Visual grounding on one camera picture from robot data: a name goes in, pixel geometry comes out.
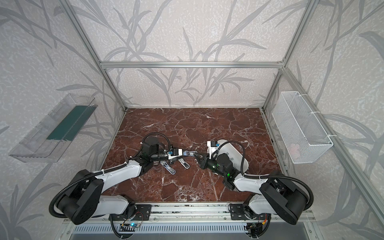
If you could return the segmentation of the blue stapler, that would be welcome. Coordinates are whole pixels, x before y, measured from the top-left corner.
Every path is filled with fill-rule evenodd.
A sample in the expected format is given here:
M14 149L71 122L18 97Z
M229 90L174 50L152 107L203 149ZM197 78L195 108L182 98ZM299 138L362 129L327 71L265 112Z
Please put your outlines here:
M190 168L190 165L183 159L183 158L179 158L178 159L178 162L187 170Z
M197 151L188 151L183 149L174 149L174 152L177 159L183 158L183 157L194 157L198 152Z
M173 169L166 161L160 161L160 164L171 174L175 175L176 170Z

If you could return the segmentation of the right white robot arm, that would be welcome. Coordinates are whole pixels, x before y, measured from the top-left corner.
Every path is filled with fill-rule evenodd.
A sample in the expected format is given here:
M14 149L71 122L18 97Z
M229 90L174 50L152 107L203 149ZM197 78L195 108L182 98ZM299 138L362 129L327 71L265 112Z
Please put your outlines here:
M252 193L243 204L245 214L250 219L255 215L274 214L295 225L302 212L314 202L313 192L307 184L279 171L270 175L246 175L246 159L243 154L237 159L231 158L227 153L212 156L195 154L194 157L201 169L209 169L222 176L223 185L227 189Z

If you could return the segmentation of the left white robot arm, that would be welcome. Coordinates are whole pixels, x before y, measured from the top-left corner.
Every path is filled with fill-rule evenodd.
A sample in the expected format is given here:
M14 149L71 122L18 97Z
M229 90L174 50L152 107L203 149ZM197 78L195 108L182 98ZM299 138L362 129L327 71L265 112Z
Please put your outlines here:
M79 171L51 200L49 213L55 218L70 219L75 225L92 217L121 215L130 201L121 196L103 196L102 193L126 180L144 175L154 162L166 162L182 156L182 149L159 150L152 154L141 152L113 168L98 172Z

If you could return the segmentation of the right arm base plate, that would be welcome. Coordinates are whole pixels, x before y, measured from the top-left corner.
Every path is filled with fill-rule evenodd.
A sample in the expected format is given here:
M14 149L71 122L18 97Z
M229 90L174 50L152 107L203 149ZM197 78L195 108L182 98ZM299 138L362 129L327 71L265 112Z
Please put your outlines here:
M229 204L228 210L231 215L231 220L254 220L257 214L245 204Z

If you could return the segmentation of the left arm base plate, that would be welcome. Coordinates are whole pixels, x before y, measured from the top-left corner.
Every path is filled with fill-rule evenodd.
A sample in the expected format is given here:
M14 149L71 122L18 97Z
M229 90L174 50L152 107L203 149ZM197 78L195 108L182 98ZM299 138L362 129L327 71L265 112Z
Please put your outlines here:
M148 221L150 219L152 205L139 204L129 205L128 208L120 215L112 214L109 220L117 221Z

